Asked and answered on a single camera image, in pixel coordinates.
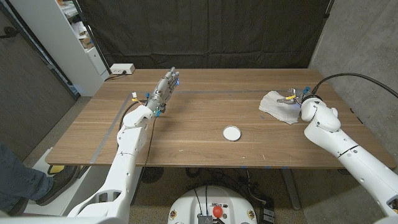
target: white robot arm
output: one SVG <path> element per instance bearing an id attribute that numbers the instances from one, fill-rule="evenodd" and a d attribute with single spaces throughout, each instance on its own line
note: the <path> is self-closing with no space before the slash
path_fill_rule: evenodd
<path id="1" fill-rule="evenodd" d="M 114 217 L 129 221 L 133 173 L 137 155 L 147 139 L 147 122 L 164 112 L 165 103 L 179 84 L 174 67 L 157 84 L 146 106 L 140 105 L 123 118 L 118 132 L 118 151 L 103 186 L 91 197 L 77 205 L 68 217 Z"/>
<path id="2" fill-rule="evenodd" d="M 292 99 L 278 101 L 294 103 Z M 372 195 L 386 216 L 396 216 L 398 175 L 341 130 L 337 116 L 337 110 L 326 107 L 316 95 L 307 95 L 302 100 L 301 117 L 304 121 L 310 122 L 304 135 L 334 155 Z"/>

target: black backdrop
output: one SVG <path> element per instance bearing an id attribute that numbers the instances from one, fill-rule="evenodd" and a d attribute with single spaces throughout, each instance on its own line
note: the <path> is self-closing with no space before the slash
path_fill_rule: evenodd
<path id="1" fill-rule="evenodd" d="M 307 68 L 329 0 L 79 0 L 106 61 Z"/>

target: small white lid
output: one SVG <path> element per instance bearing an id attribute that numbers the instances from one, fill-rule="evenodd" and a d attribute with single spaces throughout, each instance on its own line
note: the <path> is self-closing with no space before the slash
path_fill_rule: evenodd
<path id="1" fill-rule="evenodd" d="M 241 137 L 241 130 L 233 125 L 228 125 L 224 128 L 223 136 L 229 141 L 237 141 Z"/>

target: yellow object on floor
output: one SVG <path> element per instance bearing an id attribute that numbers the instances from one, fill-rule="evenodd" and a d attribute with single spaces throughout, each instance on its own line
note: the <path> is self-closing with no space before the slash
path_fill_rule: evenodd
<path id="1" fill-rule="evenodd" d="M 47 171 L 47 173 L 49 175 L 56 174 L 56 173 L 61 172 L 63 170 L 63 168 L 65 168 L 65 166 L 53 166 L 53 165 L 51 165 L 49 167 L 49 171 Z"/>

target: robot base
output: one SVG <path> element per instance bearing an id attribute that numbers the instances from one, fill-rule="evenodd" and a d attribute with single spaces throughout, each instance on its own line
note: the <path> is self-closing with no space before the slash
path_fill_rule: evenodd
<path id="1" fill-rule="evenodd" d="M 174 202 L 170 209 L 168 224 L 257 223 L 251 204 L 235 191 L 209 185 L 206 204 L 206 186 L 195 190 L 188 191 Z M 217 219 L 217 214 L 218 216 L 222 214 L 220 217 L 222 222 L 213 221 Z"/>

